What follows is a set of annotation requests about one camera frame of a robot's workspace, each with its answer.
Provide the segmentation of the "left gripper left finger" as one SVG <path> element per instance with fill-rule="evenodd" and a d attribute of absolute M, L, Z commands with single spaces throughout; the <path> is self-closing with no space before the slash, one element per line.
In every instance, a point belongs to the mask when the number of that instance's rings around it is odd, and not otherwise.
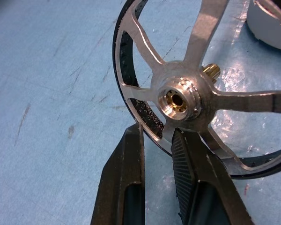
<path fill-rule="evenodd" d="M 92 225 L 145 223 L 145 155 L 143 127 L 128 127 L 103 167 Z"/>

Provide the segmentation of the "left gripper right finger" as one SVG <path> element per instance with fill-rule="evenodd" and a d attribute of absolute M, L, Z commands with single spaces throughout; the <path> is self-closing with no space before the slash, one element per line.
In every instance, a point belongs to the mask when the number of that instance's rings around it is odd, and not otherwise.
<path fill-rule="evenodd" d="M 176 129 L 171 151 L 184 225 L 253 224 L 225 166 L 197 133 Z"/>

